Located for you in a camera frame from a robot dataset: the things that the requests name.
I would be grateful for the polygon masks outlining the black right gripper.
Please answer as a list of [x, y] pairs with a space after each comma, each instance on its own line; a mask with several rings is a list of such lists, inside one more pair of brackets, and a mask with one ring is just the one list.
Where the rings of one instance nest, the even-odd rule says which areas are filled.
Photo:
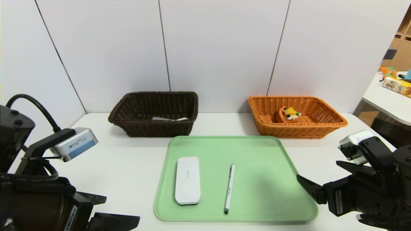
[[317, 204], [327, 204], [339, 217], [357, 211], [371, 215], [395, 212], [395, 176], [381, 174], [366, 165], [336, 161], [336, 165], [351, 173], [348, 177], [321, 186], [300, 175], [297, 181]]

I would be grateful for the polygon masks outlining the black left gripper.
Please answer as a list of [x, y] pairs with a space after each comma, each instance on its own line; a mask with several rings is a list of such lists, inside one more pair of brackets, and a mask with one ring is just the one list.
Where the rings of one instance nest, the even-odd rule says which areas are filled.
[[[84, 230], [92, 206], [107, 197], [77, 192], [69, 183], [17, 183], [12, 190], [12, 219], [20, 231]], [[140, 216], [96, 212], [88, 231], [130, 231]]]

